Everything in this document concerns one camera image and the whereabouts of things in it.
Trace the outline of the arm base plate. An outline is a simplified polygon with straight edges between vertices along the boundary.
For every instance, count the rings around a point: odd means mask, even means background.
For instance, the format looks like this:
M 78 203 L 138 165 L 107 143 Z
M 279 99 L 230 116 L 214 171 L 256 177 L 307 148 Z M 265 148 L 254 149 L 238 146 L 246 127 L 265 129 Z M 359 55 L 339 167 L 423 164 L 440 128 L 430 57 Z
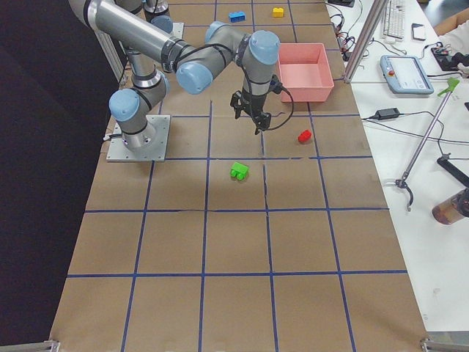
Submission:
M 183 32 L 184 32 L 184 23 L 172 23 L 171 31 L 169 31 L 170 25 L 165 24 L 162 26 L 162 30 L 164 30 L 165 32 L 169 33 L 172 36 L 182 39 Z
M 106 160 L 108 162 L 164 162 L 168 146 L 171 116 L 148 114 L 147 126 L 139 134 L 129 135 L 115 123 Z

